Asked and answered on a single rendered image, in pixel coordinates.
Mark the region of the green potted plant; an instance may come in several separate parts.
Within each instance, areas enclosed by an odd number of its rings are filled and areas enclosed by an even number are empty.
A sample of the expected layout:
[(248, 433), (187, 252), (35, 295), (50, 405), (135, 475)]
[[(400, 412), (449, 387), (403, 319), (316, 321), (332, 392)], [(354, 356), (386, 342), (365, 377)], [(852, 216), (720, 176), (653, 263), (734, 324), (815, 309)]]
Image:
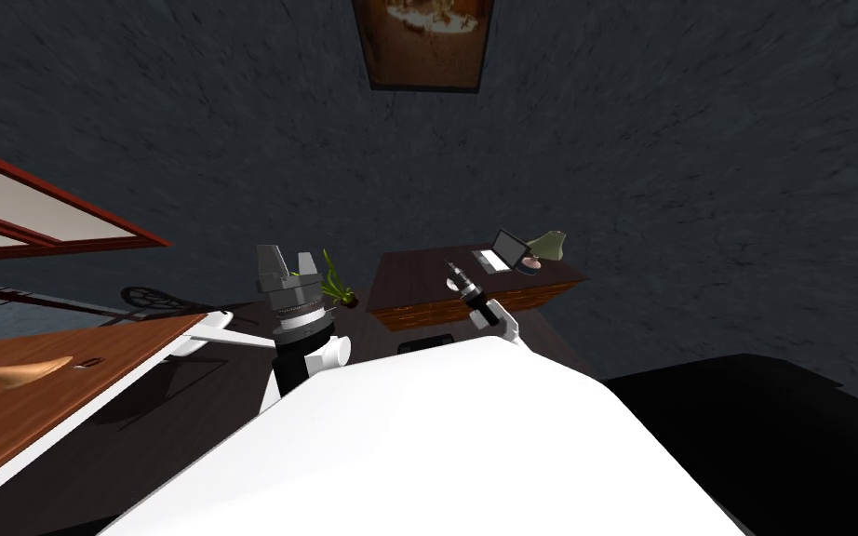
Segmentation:
[(357, 296), (350, 287), (340, 280), (335, 265), (325, 249), (322, 250), (322, 254), (327, 264), (326, 274), (321, 281), (323, 294), (331, 297), (334, 305), (339, 304), (346, 308), (355, 308), (359, 304)]

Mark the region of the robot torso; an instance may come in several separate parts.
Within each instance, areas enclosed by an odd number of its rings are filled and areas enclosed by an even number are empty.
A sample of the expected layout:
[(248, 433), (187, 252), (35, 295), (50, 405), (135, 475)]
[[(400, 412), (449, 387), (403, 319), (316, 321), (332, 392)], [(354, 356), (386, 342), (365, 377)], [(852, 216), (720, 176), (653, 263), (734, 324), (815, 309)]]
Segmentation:
[(744, 536), (602, 383), (497, 337), (323, 371), (100, 536)]

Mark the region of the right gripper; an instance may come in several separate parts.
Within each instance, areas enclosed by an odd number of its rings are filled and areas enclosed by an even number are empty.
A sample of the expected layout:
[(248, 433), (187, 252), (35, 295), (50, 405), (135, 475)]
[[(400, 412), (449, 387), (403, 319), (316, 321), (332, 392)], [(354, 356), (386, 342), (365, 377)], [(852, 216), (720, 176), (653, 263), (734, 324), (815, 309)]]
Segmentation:
[(477, 286), (453, 262), (446, 260), (449, 288), (462, 298), (473, 298), (478, 294)]

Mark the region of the brown table with white edge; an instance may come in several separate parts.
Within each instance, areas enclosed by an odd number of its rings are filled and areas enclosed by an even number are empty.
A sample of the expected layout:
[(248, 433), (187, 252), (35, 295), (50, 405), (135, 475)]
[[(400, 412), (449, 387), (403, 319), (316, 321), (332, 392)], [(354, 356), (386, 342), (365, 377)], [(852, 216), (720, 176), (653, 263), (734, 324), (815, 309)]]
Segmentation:
[(0, 340), (0, 487), (187, 342), (275, 345), (203, 315)]

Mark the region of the brown framed wall picture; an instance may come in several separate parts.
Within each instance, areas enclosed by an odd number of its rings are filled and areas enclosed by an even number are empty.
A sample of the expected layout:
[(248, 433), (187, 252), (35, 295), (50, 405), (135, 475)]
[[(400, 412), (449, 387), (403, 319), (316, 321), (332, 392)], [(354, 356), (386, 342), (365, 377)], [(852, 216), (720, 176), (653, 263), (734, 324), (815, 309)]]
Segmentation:
[(495, 0), (351, 0), (369, 86), (476, 93)]

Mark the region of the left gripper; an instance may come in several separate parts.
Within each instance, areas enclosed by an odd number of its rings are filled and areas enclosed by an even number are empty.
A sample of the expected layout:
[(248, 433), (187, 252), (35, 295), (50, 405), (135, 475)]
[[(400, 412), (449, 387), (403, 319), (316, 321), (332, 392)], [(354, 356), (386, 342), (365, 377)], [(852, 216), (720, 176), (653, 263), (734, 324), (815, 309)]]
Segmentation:
[(322, 299), (322, 277), (318, 273), (313, 254), (298, 255), (296, 275), (288, 268), (277, 245), (258, 245), (257, 289), (270, 301), (319, 301)]

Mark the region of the dark brown desk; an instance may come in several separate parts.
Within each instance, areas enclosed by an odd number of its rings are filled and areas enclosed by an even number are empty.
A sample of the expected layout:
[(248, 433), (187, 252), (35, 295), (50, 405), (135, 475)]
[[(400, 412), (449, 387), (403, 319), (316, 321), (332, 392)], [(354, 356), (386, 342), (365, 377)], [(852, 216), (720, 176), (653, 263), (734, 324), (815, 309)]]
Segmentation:
[(494, 272), (476, 256), (489, 248), (477, 243), (383, 254), (366, 310), (391, 331), (467, 319), (470, 309), (446, 283), (450, 261), (509, 312), (536, 309), (587, 279), (572, 265), (551, 260), (543, 261), (534, 275)]

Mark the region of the red framed window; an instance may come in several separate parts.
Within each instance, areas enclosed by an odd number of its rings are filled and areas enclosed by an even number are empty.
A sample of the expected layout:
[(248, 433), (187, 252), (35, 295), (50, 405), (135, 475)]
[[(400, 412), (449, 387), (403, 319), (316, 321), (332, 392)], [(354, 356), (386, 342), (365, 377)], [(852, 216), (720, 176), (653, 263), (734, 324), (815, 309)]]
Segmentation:
[(169, 242), (0, 159), (0, 260)]

